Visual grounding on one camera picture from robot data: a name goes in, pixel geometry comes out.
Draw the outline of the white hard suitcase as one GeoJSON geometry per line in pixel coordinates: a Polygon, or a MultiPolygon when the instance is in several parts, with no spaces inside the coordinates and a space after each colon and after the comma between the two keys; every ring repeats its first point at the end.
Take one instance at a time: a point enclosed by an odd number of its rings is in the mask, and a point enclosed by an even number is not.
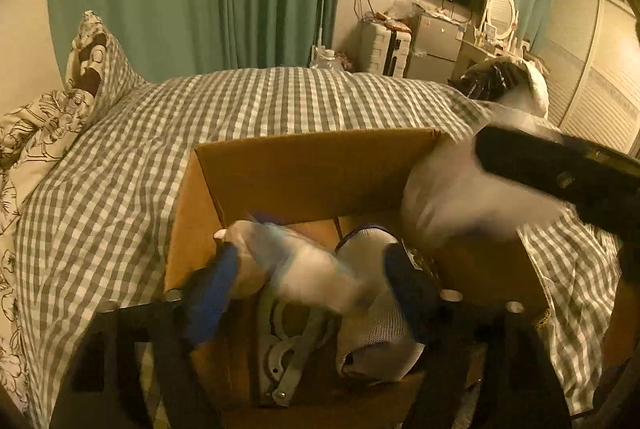
{"type": "Polygon", "coordinates": [[[402,22],[363,22],[360,27],[358,68],[380,76],[402,78],[411,45],[411,30],[402,22]]]}

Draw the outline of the blue tissue pack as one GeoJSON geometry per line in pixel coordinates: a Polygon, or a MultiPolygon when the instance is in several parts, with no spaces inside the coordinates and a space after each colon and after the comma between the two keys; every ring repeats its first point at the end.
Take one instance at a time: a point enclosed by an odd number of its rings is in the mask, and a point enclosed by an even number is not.
{"type": "Polygon", "coordinates": [[[214,239],[238,252],[233,299],[250,297],[270,284],[285,301],[346,315],[367,310],[376,297],[373,283],[363,274],[288,227],[240,220],[218,230],[214,239]]]}

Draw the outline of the checkered pillow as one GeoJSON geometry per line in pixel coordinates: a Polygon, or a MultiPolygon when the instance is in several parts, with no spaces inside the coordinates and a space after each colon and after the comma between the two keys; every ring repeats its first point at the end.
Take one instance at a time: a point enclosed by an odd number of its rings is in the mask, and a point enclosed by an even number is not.
{"type": "Polygon", "coordinates": [[[137,89],[149,85],[132,68],[119,40],[93,11],[82,14],[70,44],[63,88],[88,107],[86,126],[104,118],[137,89]]]}

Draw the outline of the grey metal caliper tool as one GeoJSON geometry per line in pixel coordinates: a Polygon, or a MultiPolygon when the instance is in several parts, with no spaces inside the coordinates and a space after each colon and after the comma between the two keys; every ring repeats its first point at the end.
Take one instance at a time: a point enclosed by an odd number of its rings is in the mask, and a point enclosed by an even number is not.
{"type": "Polygon", "coordinates": [[[265,285],[256,310],[260,406],[289,407],[312,354],[337,330],[330,311],[288,303],[265,285]]]}

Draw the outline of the white knit glove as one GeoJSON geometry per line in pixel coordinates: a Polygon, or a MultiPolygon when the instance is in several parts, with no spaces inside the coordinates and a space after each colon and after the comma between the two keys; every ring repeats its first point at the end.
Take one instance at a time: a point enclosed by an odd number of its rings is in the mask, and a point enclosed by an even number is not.
{"type": "Polygon", "coordinates": [[[411,170],[402,195],[402,229],[422,250],[442,247],[454,236],[480,232],[507,238],[525,224],[547,225],[565,209],[559,199],[491,175],[475,154],[477,134],[488,126],[556,141],[560,132],[537,117],[498,106],[462,140],[446,137],[411,170]]]}

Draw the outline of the white dressing table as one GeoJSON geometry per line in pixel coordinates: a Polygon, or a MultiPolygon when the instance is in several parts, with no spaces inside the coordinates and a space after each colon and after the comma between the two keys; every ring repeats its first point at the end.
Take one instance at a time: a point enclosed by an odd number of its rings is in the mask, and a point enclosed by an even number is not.
{"type": "Polygon", "coordinates": [[[451,74],[451,80],[460,79],[465,71],[472,66],[483,63],[487,59],[494,59],[495,53],[485,51],[484,48],[476,46],[474,43],[462,40],[460,42],[460,50],[456,62],[454,63],[454,70],[451,74]]]}

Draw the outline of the brown cardboard box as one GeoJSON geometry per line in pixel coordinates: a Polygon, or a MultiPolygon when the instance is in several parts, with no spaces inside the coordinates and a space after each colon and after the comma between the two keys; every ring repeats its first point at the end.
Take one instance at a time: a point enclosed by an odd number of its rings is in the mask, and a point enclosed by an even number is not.
{"type": "MultiPolygon", "coordinates": [[[[221,428],[402,426],[423,381],[426,354],[385,276],[384,251],[395,243],[442,289],[478,307],[513,301],[535,328],[549,302],[516,232],[507,238],[462,234],[426,250],[404,234],[400,207],[411,170],[444,138],[427,129],[352,130],[243,138],[190,152],[167,288],[184,285],[216,257],[218,230],[254,220],[315,241],[376,291],[367,310],[340,315],[326,309],[338,318],[334,336],[312,354],[291,405],[275,407],[258,402],[256,310],[270,284],[241,299],[230,290],[216,334],[190,353],[221,428]]],[[[485,353],[485,345],[472,346],[465,390],[480,387],[485,353]]]]}

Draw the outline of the white oval vanity mirror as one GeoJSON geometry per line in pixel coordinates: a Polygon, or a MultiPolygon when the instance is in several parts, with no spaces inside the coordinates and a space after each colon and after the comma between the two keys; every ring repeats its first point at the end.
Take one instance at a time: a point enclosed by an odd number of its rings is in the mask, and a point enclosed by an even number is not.
{"type": "Polygon", "coordinates": [[[518,26],[514,0],[489,0],[485,13],[485,31],[491,40],[509,39],[518,26]]]}

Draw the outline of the large clear water jug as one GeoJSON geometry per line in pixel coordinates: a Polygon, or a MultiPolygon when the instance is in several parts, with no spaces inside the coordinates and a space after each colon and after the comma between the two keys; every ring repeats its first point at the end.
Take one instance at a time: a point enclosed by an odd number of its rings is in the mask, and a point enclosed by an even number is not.
{"type": "Polygon", "coordinates": [[[330,48],[324,48],[323,46],[314,47],[309,67],[311,69],[326,69],[332,71],[343,70],[343,65],[335,52],[330,48]]]}

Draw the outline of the white louvered wardrobe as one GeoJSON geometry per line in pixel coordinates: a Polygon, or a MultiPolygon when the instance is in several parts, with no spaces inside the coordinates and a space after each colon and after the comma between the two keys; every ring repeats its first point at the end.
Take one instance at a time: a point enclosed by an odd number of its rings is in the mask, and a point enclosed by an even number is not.
{"type": "Polygon", "coordinates": [[[639,41],[620,0],[553,0],[546,43],[549,121],[566,134],[639,155],[639,41]]]}

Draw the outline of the floral white duvet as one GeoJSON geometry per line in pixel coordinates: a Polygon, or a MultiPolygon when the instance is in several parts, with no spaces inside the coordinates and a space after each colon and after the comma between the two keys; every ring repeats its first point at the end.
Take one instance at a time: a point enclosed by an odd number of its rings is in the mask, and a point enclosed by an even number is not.
{"type": "Polygon", "coordinates": [[[84,129],[93,95],[54,90],[1,117],[1,386],[20,413],[27,378],[17,320],[15,235],[22,208],[84,129]]]}

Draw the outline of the grey checkered bed cover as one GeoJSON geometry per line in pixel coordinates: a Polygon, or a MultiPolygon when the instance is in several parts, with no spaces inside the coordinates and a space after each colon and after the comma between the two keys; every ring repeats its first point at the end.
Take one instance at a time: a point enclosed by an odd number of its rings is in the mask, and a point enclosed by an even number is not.
{"type": "Polygon", "coordinates": [[[80,137],[17,223],[17,315],[27,415],[47,427],[74,346],[99,304],[160,288],[178,190],[198,144],[351,129],[432,128],[454,138],[506,108],[432,83],[306,68],[242,69],[154,84],[107,80],[80,137]]]}

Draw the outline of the silver mini fridge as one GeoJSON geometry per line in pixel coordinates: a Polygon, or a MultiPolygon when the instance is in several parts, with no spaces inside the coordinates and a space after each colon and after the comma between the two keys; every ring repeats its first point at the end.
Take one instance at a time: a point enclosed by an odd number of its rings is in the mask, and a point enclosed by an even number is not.
{"type": "Polygon", "coordinates": [[[409,20],[411,44],[405,77],[447,84],[460,51],[459,26],[430,14],[409,20]]]}

